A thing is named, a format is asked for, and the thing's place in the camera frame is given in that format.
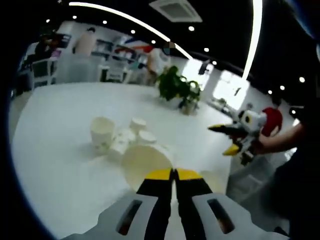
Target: red object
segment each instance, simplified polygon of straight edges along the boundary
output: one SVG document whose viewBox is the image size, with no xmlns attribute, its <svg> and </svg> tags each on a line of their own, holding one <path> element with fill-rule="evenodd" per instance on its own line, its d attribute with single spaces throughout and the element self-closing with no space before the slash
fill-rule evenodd
<svg viewBox="0 0 320 240">
<path fill-rule="evenodd" d="M 147 46 L 135 46 L 133 47 L 135 50 L 137 49 L 142 49 L 143 52 L 145 52 L 146 54 L 150 53 L 154 47 L 153 46 L 150 46 L 150 45 L 147 45 Z"/>
<path fill-rule="evenodd" d="M 281 130 L 283 117 L 278 109 L 272 107 L 267 107 L 262 110 L 262 112 L 266 114 L 266 124 L 262 128 L 261 133 L 266 137 L 270 137 L 271 133 L 276 129 L 276 127 L 278 127 L 278 132 Z"/>
</svg>

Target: ceiling light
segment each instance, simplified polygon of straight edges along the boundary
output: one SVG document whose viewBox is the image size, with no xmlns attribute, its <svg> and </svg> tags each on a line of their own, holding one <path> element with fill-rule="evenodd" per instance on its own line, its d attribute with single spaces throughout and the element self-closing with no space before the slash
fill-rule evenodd
<svg viewBox="0 0 320 240">
<path fill-rule="evenodd" d="M 113 13 L 116 14 L 118 16 L 121 16 L 125 19 L 128 19 L 136 24 L 139 24 L 140 26 L 148 29 L 149 31 L 153 32 L 154 34 L 158 35 L 160 38 L 162 38 L 163 40 L 165 40 L 166 42 L 170 42 L 170 38 L 167 37 L 166 35 L 164 35 L 163 33 L 159 32 L 158 30 L 156 30 L 155 28 L 153 28 L 152 26 L 144 23 L 143 21 L 130 16 L 122 11 L 118 11 L 115 9 L 112 9 L 110 7 L 106 7 L 106 6 L 101 6 L 98 4 L 93 4 L 93 3 L 87 3 L 87 2 L 69 2 L 69 6 L 80 6 L 80 7 L 88 7 L 88 8 L 94 8 L 94 9 L 100 9 L 109 13 Z M 193 57 L 188 54 L 185 50 L 183 50 L 178 44 L 175 43 L 175 48 L 180 51 L 186 58 L 188 59 L 193 59 Z"/>
<path fill-rule="evenodd" d="M 243 70 L 242 79 L 247 80 L 249 71 L 251 69 L 252 62 L 257 50 L 257 45 L 259 41 L 261 22 L 262 22 L 262 0 L 252 0 L 253 1 L 253 24 L 252 24 L 252 35 L 251 42 L 248 52 L 248 57 L 246 59 L 245 67 Z"/>
</svg>

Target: white paper cup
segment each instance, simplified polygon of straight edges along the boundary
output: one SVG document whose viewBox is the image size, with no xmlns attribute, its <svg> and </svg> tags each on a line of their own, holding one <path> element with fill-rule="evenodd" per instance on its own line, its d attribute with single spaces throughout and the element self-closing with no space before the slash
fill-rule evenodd
<svg viewBox="0 0 320 240">
<path fill-rule="evenodd" d="M 122 128 L 113 137 L 108 157 L 115 161 L 121 161 L 127 148 L 136 142 L 136 135 L 131 129 Z"/>
<path fill-rule="evenodd" d="M 155 144 L 156 141 L 156 137 L 149 131 L 140 130 L 137 135 L 138 144 Z"/>
<path fill-rule="evenodd" d="M 121 167 L 127 183 L 137 191 L 149 173 L 171 169 L 172 161 L 172 155 L 157 144 L 135 145 L 125 152 Z"/>
<path fill-rule="evenodd" d="M 110 119 L 99 116 L 92 120 L 90 126 L 91 140 L 99 154 L 105 154 L 112 144 L 115 123 Z"/>
<path fill-rule="evenodd" d="M 138 135 L 140 130 L 145 130 L 147 127 L 147 123 L 145 120 L 137 117 L 133 117 L 130 122 L 130 129 Z"/>
</svg>

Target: green leaves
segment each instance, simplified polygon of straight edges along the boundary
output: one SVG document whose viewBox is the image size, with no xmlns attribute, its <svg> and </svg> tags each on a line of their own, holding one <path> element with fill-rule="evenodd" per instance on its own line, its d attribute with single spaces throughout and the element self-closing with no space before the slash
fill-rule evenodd
<svg viewBox="0 0 320 240">
<path fill-rule="evenodd" d="M 177 73 L 178 68 L 172 66 L 158 77 L 160 97 L 167 101 L 179 97 L 185 103 L 199 101 L 201 92 L 199 84 L 196 81 L 187 81 L 185 76 L 179 76 Z"/>
</svg>

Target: red toy part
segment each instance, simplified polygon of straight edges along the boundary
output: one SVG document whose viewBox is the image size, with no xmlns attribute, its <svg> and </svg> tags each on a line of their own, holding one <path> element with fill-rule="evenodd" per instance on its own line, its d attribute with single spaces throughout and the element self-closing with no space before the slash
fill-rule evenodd
<svg viewBox="0 0 320 240">
<path fill-rule="evenodd" d="M 283 123 L 283 117 L 278 109 L 267 107 L 262 110 L 266 114 L 266 123 L 261 133 L 266 137 L 272 137 L 280 132 Z"/>
</svg>

